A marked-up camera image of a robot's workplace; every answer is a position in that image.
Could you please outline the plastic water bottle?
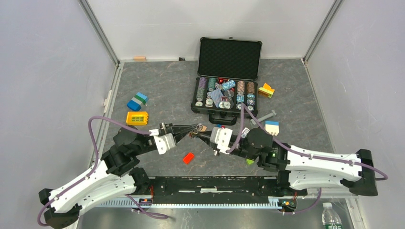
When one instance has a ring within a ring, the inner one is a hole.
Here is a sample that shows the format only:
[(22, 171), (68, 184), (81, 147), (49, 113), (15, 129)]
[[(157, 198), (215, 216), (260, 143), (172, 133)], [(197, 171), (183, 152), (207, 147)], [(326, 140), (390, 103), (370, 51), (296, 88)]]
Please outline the plastic water bottle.
[(332, 203), (325, 202), (322, 212), (322, 224), (324, 229), (342, 229), (341, 218), (333, 209)]

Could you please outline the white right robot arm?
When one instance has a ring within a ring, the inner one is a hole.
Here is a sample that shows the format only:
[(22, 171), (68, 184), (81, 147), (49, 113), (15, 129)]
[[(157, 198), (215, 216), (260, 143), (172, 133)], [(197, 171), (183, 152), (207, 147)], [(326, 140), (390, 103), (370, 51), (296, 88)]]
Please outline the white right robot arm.
[(193, 132), (217, 153), (256, 161), (258, 167), (277, 173), (276, 189), (282, 195), (308, 188), (341, 188), (358, 196), (378, 195), (370, 150), (333, 154), (280, 143), (261, 128), (238, 138), (231, 129), (215, 127)]

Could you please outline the yellow orange brick pile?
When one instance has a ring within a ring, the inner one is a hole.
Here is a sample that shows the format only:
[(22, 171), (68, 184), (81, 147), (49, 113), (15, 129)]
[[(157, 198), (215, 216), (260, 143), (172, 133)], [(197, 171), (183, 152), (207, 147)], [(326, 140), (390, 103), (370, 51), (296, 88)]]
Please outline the yellow orange brick pile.
[(273, 89), (269, 84), (264, 83), (263, 86), (258, 88), (258, 94), (262, 95), (267, 98), (271, 98), (275, 92), (275, 89)]

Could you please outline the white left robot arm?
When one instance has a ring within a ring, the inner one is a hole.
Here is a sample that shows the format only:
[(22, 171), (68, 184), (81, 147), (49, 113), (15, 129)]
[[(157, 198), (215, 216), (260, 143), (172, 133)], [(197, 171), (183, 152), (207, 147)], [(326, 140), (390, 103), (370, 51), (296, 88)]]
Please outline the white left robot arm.
[(141, 131), (122, 126), (114, 144), (84, 173), (57, 189), (39, 192), (43, 208), (38, 216), (41, 226), (64, 229), (88, 210), (110, 199), (135, 194), (149, 194), (151, 183), (137, 156), (158, 151), (160, 155), (174, 148), (189, 133), (201, 130), (201, 124), (160, 124), (158, 129)]

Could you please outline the blue grey green brick stack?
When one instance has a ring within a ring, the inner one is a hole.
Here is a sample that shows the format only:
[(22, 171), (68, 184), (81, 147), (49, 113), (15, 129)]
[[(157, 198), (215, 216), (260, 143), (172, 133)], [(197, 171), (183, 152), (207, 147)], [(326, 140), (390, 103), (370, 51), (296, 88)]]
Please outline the blue grey green brick stack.
[(132, 111), (140, 111), (142, 107), (148, 102), (149, 98), (141, 92), (135, 94), (127, 103), (127, 107)]

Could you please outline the green cube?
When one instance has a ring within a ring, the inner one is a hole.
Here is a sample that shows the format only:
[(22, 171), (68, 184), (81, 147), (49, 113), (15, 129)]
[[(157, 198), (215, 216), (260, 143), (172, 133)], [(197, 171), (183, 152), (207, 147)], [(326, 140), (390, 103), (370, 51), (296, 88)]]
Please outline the green cube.
[(247, 160), (246, 160), (247, 165), (252, 165), (254, 162), (255, 162), (255, 161), (254, 161), (254, 160), (251, 160), (251, 159), (247, 159)]

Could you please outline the wooden block on ledge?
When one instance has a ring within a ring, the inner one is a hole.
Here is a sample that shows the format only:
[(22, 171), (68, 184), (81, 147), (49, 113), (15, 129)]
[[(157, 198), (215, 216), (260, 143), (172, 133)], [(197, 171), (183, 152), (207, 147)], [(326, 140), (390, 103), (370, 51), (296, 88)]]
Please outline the wooden block on ledge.
[(145, 56), (134, 56), (133, 61), (135, 62), (145, 62), (147, 58)]

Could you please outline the yellow window brick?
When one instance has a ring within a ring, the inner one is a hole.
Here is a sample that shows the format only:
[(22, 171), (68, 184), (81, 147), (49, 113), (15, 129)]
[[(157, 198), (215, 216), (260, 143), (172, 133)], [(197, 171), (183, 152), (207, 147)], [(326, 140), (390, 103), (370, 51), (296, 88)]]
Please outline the yellow window brick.
[(149, 121), (149, 114), (145, 111), (131, 111), (127, 113), (126, 124), (131, 126), (144, 126)]

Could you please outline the blue playing card box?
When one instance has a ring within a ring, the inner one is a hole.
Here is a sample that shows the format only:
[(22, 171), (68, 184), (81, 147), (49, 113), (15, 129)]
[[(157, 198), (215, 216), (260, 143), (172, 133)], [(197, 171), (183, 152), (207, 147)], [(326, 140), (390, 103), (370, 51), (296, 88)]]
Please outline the blue playing card box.
[(241, 133), (241, 138), (246, 138), (247, 134), (249, 133), (250, 129), (245, 127)]

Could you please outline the grey plastic bolt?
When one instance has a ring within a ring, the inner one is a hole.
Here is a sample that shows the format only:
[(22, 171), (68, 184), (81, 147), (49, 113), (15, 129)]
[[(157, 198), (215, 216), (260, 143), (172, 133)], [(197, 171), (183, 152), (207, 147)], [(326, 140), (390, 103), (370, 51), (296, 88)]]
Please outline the grey plastic bolt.
[[(271, 118), (271, 117), (273, 117), (275, 115), (277, 115), (277, 113), (274, 110), (272, 110), (269, 114), (266, 114), (266, 115), (258, 118), (257, 120), (260, 123), (260, 122), (263, 122), (263, 121), (265, 121), (265, 120), (267, 120), (267, 119), (269, 119), (269, 118)], [(250, 120), (250, 125), (251, 126), (256, 126), (257, 122), (254, 119), (251, 119)]]

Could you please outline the blue white brick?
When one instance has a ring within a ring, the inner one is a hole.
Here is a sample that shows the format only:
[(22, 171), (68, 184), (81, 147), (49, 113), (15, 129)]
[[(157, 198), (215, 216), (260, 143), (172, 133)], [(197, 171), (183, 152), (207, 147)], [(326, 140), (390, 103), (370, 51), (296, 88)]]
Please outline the blue white brick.
[(279, 134), (279, 122), (265, 121), (265, 130), (272, 136), (277, 136)]

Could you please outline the black poker chip case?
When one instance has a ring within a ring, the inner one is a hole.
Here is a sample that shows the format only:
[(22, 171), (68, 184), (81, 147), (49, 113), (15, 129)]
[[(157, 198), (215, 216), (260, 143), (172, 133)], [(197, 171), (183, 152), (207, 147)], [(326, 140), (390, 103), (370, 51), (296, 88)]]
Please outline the black poker chip case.
[(191, 110), (220, 125), (234, 125), (242, 104), (257, 116), (262, 45), (261, 41), (200, 38)]

